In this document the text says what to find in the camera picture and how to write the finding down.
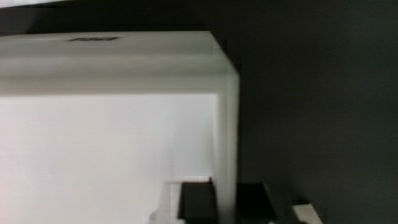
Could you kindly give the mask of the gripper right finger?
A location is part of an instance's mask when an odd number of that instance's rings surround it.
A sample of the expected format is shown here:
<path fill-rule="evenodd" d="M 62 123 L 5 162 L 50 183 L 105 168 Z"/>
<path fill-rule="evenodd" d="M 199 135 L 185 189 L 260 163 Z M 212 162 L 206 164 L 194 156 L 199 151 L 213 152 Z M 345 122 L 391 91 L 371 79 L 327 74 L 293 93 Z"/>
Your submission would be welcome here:
<path fill-rule="evenodd" d="M 238 184 L 236 221 L 238 224 L 297 224 L 291 211 L 277 210 L 277 202 L 263 183 Z"/>

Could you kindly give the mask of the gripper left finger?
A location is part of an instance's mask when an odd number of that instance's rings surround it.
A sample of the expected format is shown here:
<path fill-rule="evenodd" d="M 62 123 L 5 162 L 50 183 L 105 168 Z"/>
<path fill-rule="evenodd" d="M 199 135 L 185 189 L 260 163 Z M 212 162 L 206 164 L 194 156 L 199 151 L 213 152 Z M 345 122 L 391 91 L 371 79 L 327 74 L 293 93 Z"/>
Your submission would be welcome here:
<path fill-rule="evenodd" d="M 185 224 L 219 224 L 217 196 L 210 182 L 181 185 L 178 218 Z"/>

